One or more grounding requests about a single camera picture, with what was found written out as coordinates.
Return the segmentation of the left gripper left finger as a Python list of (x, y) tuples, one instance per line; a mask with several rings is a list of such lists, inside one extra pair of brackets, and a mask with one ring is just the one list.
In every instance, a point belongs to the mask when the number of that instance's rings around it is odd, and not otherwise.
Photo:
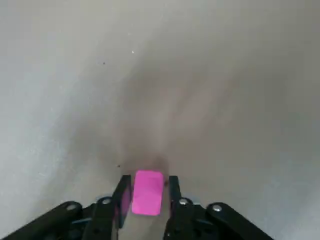
[(5, 240), (117, 240), (132, 201), (132, 177), (123, 175), (110, 196), (83, 207), (66, 201), (5, 236)]

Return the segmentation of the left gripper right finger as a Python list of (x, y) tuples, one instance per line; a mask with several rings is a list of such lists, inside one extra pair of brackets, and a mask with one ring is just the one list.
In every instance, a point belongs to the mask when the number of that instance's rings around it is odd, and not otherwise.
[(179, 178), (168, 178), (170, 217), (165, 240), (272, 240), (273, 238), (223, 202), (207, 207), (183, 196)]

